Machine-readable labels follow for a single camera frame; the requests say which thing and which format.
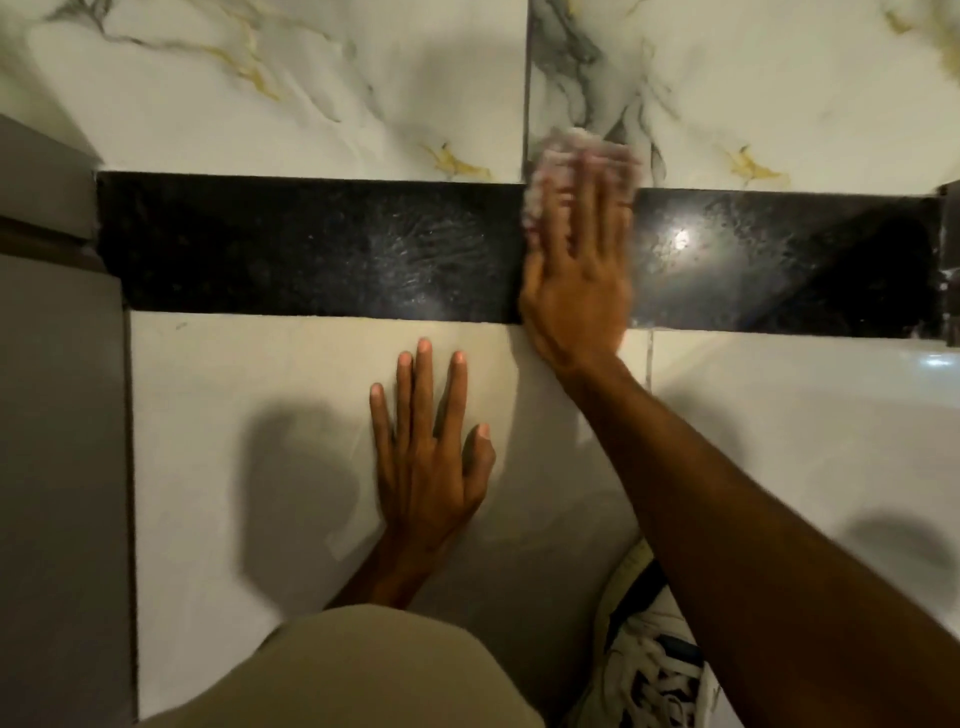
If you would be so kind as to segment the person's right hand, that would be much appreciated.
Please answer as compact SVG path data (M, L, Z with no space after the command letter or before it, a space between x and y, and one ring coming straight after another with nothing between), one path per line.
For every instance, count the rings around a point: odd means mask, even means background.
M543 187L545 211L525 232L528 250L543 250L540 324L524 324L532 345L561 382L596 360L616 358L631 320L632 200L599 160L582 158L568 204Z

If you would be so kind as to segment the person's left hand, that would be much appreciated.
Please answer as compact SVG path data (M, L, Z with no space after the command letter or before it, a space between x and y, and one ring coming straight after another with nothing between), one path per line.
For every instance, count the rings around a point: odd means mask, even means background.
M396 362L394 406L389 408L393 468L376 463L380 509L385 533L409 535L447 552L483 504L464 504L463 496L463 455L471 432L465 430L469 368L465 354L456 350L442 395L435 394L434 382L433 441L424 450L413 450L415 356L404 351Z

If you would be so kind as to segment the white cleaning cloth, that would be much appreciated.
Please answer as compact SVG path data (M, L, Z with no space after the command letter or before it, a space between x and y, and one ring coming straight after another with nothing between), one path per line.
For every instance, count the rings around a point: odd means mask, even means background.
M536 230L546 210L544 186L549 183L567 205L577 188L582 158L590 157L614 178L618 194L632 201L642 183L642 163L625 144L603 139L580 127L554 128L538 147L521 210L525 233Z

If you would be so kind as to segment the person's right forearm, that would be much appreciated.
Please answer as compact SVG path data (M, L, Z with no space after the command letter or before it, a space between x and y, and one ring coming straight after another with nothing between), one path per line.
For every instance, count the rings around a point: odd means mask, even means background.
M556 371L745 728L960 728L960 641L614 353Z

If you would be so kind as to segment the person's left forearm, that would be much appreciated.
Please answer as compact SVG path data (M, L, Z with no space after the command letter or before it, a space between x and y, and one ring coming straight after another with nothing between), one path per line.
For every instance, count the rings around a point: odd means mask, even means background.
M376 605L406 610L442 564L446 548L386 532L324 610Z

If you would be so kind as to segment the black stone threshold strip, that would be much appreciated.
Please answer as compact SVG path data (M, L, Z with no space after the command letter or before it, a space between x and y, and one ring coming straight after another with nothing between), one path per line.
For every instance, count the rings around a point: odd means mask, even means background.
M105 172L134 310L518 324L520 184ZM643 189L631 324L939 338L944 199Z

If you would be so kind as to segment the person's beige trouser leg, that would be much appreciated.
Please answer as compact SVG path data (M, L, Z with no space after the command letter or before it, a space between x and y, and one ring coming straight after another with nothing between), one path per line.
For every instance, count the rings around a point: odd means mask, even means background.
M245 661L137 728L545 728L464 629L357 605L281 625Z

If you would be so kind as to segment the person's white lace-up sneaker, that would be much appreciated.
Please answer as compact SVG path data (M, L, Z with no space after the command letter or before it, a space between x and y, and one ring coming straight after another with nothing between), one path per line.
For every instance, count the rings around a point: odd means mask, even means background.
M710 728L720 685L645 539L606 584L592 657L561 728Z

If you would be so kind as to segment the grey door panel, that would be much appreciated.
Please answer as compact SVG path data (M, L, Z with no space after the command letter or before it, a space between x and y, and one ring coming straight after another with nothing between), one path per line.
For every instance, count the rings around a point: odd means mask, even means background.
M0 728L134 722L127 379L115 278L0 255Z

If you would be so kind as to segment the grey door frame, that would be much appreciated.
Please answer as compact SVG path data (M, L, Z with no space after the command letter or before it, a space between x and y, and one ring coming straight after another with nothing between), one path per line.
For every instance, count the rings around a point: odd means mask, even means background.
M98 159L0 113L0 218L90 240Z

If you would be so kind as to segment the dark door frame post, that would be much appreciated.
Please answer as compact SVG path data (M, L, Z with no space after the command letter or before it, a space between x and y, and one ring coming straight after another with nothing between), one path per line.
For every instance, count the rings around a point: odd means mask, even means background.
M941 337L960 348L960 179L940 188L942 214L938 242L938 290Z

